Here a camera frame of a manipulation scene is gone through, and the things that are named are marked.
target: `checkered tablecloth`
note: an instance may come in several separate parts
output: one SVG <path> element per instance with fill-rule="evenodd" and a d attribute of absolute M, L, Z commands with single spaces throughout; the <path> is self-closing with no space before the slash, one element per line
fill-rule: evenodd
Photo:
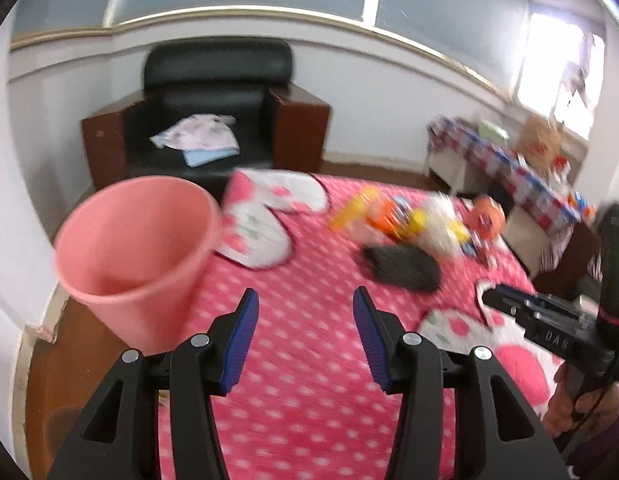
<path fill-rule="evenodd" d="M 523 168 L 517 160 L 489 140 L 447 118 L 427 127 L 428 150 L 437 153 L 447 147 L 478 166 L 503 184 L 513 201 L 522 207 L 548 234 L 553 235 L 581 221 L 581 216 L 567 205 L 533 170 Z"/>

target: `bright window light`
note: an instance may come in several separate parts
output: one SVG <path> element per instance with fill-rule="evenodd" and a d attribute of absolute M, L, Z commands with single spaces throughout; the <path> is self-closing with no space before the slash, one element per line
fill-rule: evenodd
<path fill-rule="evenodd" d="M 580 60 L 583 31 L 558 18 L 533 14 L 518 90 L 521 104 L 545 117 L 553 112 L 559 123 L 564 122 L 585 139 L 593 124 L 593 111 L 603 84 L 605 44 L 597 35 L 593 40 L 590 71 L 585 79 L 586 106 L 578 92 L 572 96 L 561 83 L 567 63 Z"/>

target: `folded cloth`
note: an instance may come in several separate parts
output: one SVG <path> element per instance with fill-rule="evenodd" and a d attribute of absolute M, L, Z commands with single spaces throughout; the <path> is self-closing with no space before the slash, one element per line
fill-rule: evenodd
<path fill-rule="evenodd" d="M 214 160 L 227 158 L 228 156 L 238 155 L 238 153 L 239 150 L 237 148 L 226 148 L 224 150 L 185 150 L 182 152 L 185 162 L 190 168 L 196 168 Z"/>
<path fill-rule="evenodd" d="M 196 114 L 159 133 L 151 140 L 157 148 L 181 150 L 187 166 L 196 168 L 219 158 L 238 155 L 240 149 L 228 124 L 232 116 Z"/>

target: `human hand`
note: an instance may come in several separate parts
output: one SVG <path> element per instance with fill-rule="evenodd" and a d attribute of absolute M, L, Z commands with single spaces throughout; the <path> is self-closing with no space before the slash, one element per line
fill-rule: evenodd
<path fill-rule="evenodd" d="M 556 393 L 549 400 L 549 409 L 542 420 L 542 425 L 551 438 L 561 433 L 575 430 L 577 422 L 572 419 L 574 408 L 578 413 L 586 414 L 598 400 L 601 390 L 584 394 L 576 401 L 568 395 L 566 389 L 567 364 L 561 365 L 554 376 L 557 383 Z M 603 397 L 592 416 L 583 425 L 583 442 L 592 439 L 604 430 L 607 430 L 619 416 L 619 384 L 616 383 Z"/>

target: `window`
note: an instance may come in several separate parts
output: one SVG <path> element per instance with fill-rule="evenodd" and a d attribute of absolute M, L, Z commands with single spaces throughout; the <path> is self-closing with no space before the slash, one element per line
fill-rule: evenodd
<path fill-rule="evenodd" d="M 587 139 L 601 94 L 604 57 L 603 38 L 586 24 L 532 14 L 519 101 Z M 574 88 L 579 81 L 585 83 L 580 91 Z"/>
<path fill-rule="evenodd" d="M 452 57 L 510 92 L 528 16 L 527 0 L 379 0 L 376 27 Z"/>

